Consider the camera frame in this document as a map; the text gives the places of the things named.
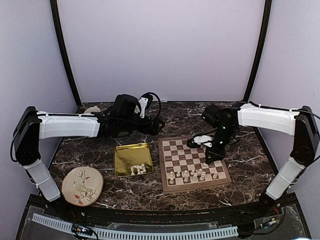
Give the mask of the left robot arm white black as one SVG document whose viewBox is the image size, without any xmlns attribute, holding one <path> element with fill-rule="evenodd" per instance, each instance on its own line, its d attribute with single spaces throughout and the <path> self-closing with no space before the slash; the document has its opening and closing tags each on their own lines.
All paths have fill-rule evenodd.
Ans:
<svg viewBox="0 0 320 240">
<path fill-rule="evenodd" d="M 25 109 L 12 136 L 10 158 L 19 163 L 31 177 L 51 210 L 60 218 L 67 218 L 70 206 L 48 168 L 41 159 L 39 141 L 49 138 L 87 137 L 117 138 L 137 131 L 156 136 L 165 126 L 159 113 L 153 117 L 139 113 L 119 114 L 113 109 L 87 114 L 49 113 L 34 106 Z"/>
</svg>

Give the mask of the white chess queen piece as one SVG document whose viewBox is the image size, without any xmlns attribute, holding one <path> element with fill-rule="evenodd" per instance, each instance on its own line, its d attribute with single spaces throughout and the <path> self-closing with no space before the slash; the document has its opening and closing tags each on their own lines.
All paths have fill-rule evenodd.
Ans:
<svg viewBox="0 0 320 240">
<path fill-rule="evenodd" d="M 201 174 L 200 174 L 200 178 L 199 178 L 199 181 L 204 181 L 205 180 L 205 176 L 206 176 L 206 172 L 203 171 Z"/>
</svg>

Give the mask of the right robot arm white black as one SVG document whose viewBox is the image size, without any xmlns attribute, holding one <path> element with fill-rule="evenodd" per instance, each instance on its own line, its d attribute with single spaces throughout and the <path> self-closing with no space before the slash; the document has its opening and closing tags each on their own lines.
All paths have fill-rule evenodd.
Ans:
<svg viewBox="0 0 320 240">
<path fill-rule="evenodd" d="M 286 109 L 255 104 L 252 101 L 235 101 L 224 108 L 211 104 L 205 108 L 201 117 L 215 129 L 215 134 L 197 134 L 187 140 L 187 146 L 205 146 L 206 164 L 224 159 L 226 146 L 240 126 L 273 130 L 294 137 L 288 160 L 255 205 L 255 213 L 260 217 L 266 217 L 273 211 L 277 200 L 296 183 L 307 167 L 318 160 L 318 116 L 309 106 Z"/>
</svg>

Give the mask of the white chess king piece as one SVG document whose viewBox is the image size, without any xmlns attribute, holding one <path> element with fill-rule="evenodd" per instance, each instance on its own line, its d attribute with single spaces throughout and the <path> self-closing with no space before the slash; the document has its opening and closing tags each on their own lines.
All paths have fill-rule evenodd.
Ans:
<svg viewBox="0 0 320 240">
<path fill-rule="evenodd" d="M 198 174 L 196 172 L 192 175 L 191 181 L 192 183 L 198 182 Z"/>
</svg>

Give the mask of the wooden chess board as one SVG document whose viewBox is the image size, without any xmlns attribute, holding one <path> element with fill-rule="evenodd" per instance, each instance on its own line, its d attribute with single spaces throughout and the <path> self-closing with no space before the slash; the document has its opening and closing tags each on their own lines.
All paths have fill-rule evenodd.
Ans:
<svg viewBox="0 0 320 240">
<path fill-rule="evenodd" d="M 210 189 L 229 185 L 232 180 L 225 162 L 215 161 L 206 164 L 206 148 L 189 148 L 189 136 L 166 137 L 158 140 L 159 163 L 162 178 L 162 189 L 165 194 L 189 192 L 198 189 Z M 199 181 L 198 170 L 206 172 L 204 181 Z M 184 182 L 184 171 L 188 171 L 188 182 Z M 192 183 L 191 171 L 197 173 L 198 182 Z M 170 172 L 174 172 L 174 184 L 170 185 Z"/>
</svg>

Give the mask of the white knight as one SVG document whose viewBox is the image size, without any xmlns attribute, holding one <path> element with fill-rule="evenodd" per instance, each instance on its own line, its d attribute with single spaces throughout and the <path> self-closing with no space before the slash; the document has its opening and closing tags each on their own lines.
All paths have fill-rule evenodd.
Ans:
<svg viewBox="0 0 320 240">
<path fill-rule="evenodd" d="M 212 176 L 213 179 L 216 179 L 218 177 L 218 172 L 215 172 Z"/>
</svg>

